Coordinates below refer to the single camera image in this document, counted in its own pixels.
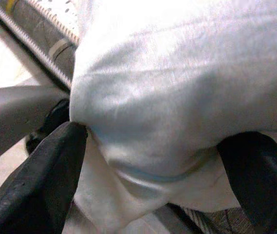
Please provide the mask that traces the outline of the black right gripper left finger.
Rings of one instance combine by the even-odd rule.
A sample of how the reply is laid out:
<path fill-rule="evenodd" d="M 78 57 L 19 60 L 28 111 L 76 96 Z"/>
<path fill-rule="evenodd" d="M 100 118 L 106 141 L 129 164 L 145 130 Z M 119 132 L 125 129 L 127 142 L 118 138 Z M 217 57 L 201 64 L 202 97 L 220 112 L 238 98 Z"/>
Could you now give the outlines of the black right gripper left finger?
<path fill-rule="evenodd" d="M 0 234 L 60 234 L 77 189 L 87 130 L 65 122 L 0 187 Z"/>

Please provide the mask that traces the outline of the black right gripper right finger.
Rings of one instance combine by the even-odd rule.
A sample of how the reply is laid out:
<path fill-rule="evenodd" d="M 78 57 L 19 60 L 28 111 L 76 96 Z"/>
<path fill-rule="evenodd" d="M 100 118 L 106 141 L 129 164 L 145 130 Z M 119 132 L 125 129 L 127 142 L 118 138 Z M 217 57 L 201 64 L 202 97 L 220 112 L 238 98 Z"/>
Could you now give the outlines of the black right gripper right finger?
<path fill-rule="evenodd" d="M 259 132 L 217 145 L 232 191 L 258 234 L 277 234 L 277 143 Z"/>

